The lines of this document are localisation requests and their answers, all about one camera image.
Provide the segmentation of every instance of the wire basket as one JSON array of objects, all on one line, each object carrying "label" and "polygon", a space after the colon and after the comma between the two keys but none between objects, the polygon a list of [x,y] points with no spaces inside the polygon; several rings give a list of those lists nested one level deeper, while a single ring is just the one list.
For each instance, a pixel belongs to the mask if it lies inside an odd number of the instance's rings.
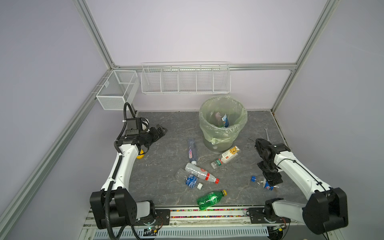
[{"label": "wire basket", "polygon": [[123,110],[124,103],[132,103],[140,81],[136,71],[113,70],[96,97],[105,110]]},{"label": "wire basket", "polygon": [[156,66],[143,63],[144,94],[226,94],[231,92],[229,63]]}]

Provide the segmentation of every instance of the green plastic bag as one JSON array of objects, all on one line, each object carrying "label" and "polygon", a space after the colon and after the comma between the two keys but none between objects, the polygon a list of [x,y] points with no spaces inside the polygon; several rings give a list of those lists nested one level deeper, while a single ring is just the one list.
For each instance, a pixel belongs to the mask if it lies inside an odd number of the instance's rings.
[{"label": "green plastic bag", "polygon": [[[227,115],[229,127],[217,127],[215,114]],[[248,120],[244,106],[230,96],[212,97],[205,101],[199,111],[200,128],[204,138],[212,144],[232,143]]]}]

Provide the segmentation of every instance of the yellow bottle cap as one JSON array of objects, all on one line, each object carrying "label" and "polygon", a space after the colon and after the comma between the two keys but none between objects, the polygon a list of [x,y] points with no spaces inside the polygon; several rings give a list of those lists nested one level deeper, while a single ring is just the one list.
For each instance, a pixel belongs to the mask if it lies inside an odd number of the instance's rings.
[{"label": "yellow bottle cap", "polygon": [[140,155],[138,155],[136,158],[137,159],[142,159],[144,157],[143,150],[140,151]]}]

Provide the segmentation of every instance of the gray marble tabletop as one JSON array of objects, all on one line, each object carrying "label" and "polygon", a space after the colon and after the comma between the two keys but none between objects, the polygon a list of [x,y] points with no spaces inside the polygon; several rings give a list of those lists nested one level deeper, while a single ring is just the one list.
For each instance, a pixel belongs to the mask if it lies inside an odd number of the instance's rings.
[{"label": "gray marble tabletop", "polygon": [[[251,181],[261,175],[257,163],[262,159],[254,148],[256,138],[265,138],[268,128],[271,143],[283,142],[278,127],[268,111],[249,111],[248,122],[234,142],[241,155],[228,164],[213,169],[210,165],[219,154],[208,150],[203,143],[198,112],[140,113],[149,119],[151,126],[161,124],[167,134],[152,144],[142,159],[136,159],[129,181],[129,193],[138,201],[152,200],[156,206],[196,205],[196,199],[214,190],[228,193],[218,205],[264,205],[268,199],[282,197],[289,201],[305,203],[306,199],[294,182],[282,173],[283,183],[266,190]],[[187,139],[194,138],[197,145],[197,166],[220,179],[219,184],[200,179],[201,190],[191,189],[175,178],[179,168],[189,162]]]}]

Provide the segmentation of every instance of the green plastic bottle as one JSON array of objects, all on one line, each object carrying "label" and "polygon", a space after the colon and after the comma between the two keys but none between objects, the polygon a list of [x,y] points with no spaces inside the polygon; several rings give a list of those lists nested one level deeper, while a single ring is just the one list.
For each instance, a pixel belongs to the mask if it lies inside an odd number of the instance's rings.
[{"label": "green plastic bottle", "polygon": [[227,192],[225,190],[222,191],[213,191],[208,193],[203,197],[199,197],[197,199],[197,204],[199,205],[199,209],[205,210],[213,205],[217,204],[222,197],[226,196]]}]

